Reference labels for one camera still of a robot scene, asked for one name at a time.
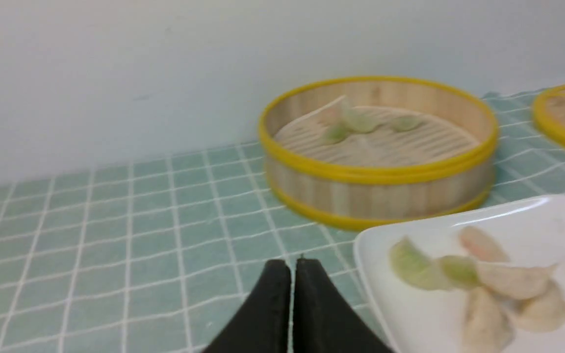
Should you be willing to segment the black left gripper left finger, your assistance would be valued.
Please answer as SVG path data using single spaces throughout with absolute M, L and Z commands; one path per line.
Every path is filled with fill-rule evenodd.
M 291 280 L 284 260 L 268 260 L 242 306 L 204 352 L 286 353 Z

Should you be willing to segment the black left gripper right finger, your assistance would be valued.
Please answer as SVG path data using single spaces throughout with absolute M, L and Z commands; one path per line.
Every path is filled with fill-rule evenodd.
M 295 353 L 390 353 L 329 278 L 318 259 L 296 261 L 292 313 Z

